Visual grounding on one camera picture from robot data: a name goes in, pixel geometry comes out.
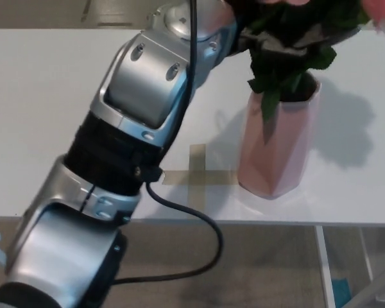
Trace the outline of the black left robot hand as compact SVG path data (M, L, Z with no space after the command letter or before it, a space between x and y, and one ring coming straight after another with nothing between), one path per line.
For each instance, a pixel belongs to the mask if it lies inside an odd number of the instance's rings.
M308 54L307 47L295 48L285 46L282 38L278 38L268 31L261 31L260 34L253 34L250 24L258 19L258 15L266 15L264 11L273 5L289 4L290 6L303 6L309 1L223 1L228 5L237 23L237 33L232 44L230 55L242 53L246 50L267 53L277 53L280 55L302 58Z

